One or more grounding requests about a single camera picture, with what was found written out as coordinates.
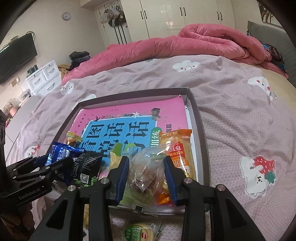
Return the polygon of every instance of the black snack package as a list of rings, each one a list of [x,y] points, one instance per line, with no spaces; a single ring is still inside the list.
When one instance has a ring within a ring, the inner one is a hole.
[[[102,158],[101,153],[94,151],[85,151],[73,158],[72,177],[77,186],[92,186],[98,180]]]

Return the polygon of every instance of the small packaged bread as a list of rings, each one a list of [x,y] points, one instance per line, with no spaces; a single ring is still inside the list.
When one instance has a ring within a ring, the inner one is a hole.
[[[192,130],[179,129],[168,133],[159,133],[159,145],[169,145],[176,142],[169,153],[174,166],[183,169],[186,177],[196,180],[195,167],[190,146],[190,135]]]

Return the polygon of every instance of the clear plastic bag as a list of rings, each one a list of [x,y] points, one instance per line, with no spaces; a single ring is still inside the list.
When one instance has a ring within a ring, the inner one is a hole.
[[[164,180],[163,159],[174,144],[145,148],[132,158],[121,205],[157,216],[154,194]]]
[[[128,185],[131,189],[154,194],[163,179],[163,159],[168,155],[170,145],[145,148],[136,154],[128,175]]]

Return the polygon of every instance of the pink bedsheet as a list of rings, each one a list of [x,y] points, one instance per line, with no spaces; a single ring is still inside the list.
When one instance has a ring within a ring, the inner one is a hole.
[[[147,39],[126,45],[112,44],[106,51],[81,63],[68,73],[63,78],[62,85],[71,79],[95,75],[104,70],[150,58],[198,54],[223,56],[252,65],[259,64],[288,78],[286,73],[270,62],[271,55],[254,37],[219,24],[191,24],[184,27],[178,36]]]

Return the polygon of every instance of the metal screw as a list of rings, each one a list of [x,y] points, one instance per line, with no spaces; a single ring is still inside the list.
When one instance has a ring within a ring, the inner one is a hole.
[[[187,177],[187,178],[184,178],[184,182],[187,183],[187,184],[190,184],[192,183],[192,179]]]
[[[68,191],[73,192],[76,189],[74,185],[68,187]]]
[[[103,178],[102,180],[101,180],[101,183],[102,184],[107,184],[109,182],[109,179],[108,178]]]
[[[219,191],[225,191],[226,187],[225,187],[224,185],[222,185],[222,184],[219,184],[219,185],[217,186],[217,189],[218,189]]]

